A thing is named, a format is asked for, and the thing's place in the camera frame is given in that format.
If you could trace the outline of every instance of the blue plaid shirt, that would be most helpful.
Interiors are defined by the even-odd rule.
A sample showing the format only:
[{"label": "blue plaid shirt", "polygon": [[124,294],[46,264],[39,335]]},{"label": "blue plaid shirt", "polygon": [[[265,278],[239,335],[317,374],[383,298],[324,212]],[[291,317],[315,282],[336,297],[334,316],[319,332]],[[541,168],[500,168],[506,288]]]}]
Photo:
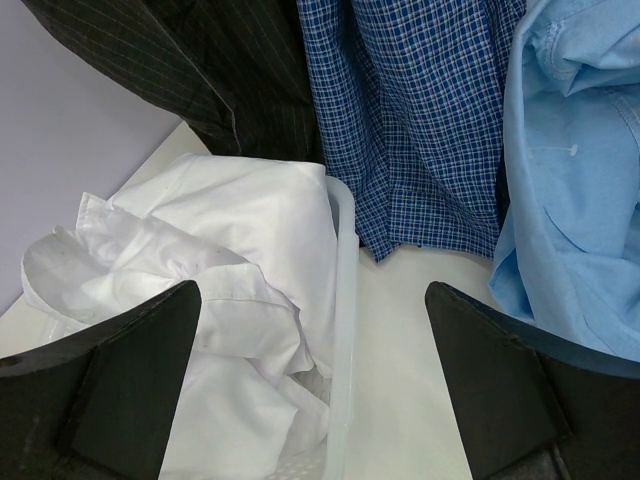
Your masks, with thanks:
[{"label": "blue plaid shirt", "polygon": [[526,0],[298,0],[330,175],[380,261],[493,255],[505,72]]}]

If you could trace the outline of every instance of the gray wall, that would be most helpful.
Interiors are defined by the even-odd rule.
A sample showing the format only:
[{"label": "gray wall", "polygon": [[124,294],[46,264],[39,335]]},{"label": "gray wall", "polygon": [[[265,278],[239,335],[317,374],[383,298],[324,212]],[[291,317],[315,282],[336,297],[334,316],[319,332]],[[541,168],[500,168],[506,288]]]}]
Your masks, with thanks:
[{"label": "gray wall", "polygon": [[175,128],[57,43],[19,0],[0,2],[0,313],[20,295],[20,259],[82,192],[108,197]]}]

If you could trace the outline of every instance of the pinstriped fabric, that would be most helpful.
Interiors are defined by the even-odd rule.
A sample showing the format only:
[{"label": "pinstriped fabric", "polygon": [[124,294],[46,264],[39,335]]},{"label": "pinstriped fabric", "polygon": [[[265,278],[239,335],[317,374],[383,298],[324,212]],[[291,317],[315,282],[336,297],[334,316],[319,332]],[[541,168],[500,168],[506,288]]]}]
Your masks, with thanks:
[{"label": "pinstriped fabric", "polygon": [[490,257],[511,36],[525,0],[298,0],[327,168],[376,260]]},{"label": "pinstriped fabric", "polygon": [[213,153],[322,162],[295,0],[23,0]]}]

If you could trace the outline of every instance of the white table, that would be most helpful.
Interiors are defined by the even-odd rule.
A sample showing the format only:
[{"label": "white table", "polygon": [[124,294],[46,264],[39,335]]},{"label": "white table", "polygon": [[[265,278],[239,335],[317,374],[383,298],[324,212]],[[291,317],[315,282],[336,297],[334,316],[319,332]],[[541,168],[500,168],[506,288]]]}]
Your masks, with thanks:
[{"label": "white table", "polygon": [[[132,185],[183,153],[208,153],[181,124],[131,177]],[[360,252],[354,423],[346,480],[467,480],[424,293],[444,281],[494,305],[490,263],[470,255],[404,246],[376,265]],[[50,320],[20,298],[0,318],[0,358],[43,342]]]}]

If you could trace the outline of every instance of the blue fabric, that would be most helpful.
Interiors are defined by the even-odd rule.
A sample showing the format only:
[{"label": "blue fabric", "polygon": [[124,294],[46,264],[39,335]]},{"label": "blue fabric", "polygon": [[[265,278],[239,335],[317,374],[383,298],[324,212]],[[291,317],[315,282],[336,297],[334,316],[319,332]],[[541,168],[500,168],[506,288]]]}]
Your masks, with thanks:
[{"label": "blue fabric", "polygon": [[525,0],[298,0],[330,175],[376,260],[491,256],[513,29]]},{"label": "blue fabric", "polygon": [[505,91],[506,313],[640,361],[640,5],[540,0]]}]

